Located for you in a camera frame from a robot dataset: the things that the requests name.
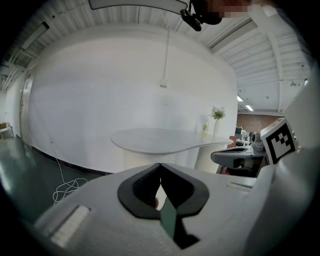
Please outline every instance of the floor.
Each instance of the floor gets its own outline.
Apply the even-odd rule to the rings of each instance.
[[[100,177],[63,165],[61,169],[65,182]],[[0,140],[0,178],[21,217],[31,224],[54,204],[53,193],[62,184],[58,163],[23,144],[19,137]]]

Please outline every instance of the white table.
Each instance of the white table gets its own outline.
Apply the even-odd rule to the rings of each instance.
[[[233,143],[231,139],[213,137],[210,134],[161,128],[136,128],[120,130],[111,135],[111,141],[124,149],[124,168],[129,169],[152,163],[176,163],[177,154],[194,148],[199,150],[195,168],[214,172],[217,166],[210,154],[219,150],[217,145]]]

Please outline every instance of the white cylindrical base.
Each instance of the white cylindrical base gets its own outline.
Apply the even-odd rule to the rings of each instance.
[[[226,149],[227,145],[210,145],[199,148],[199,153],[196,158],[194,169],[215,174],[219,164],[211,160],[211,154],[215,151]]]
[[[138,154],[131,151],[123,150],[123,167],[125,170],[145,166],[155,163],[175,164],[177,153],[175,154]]]

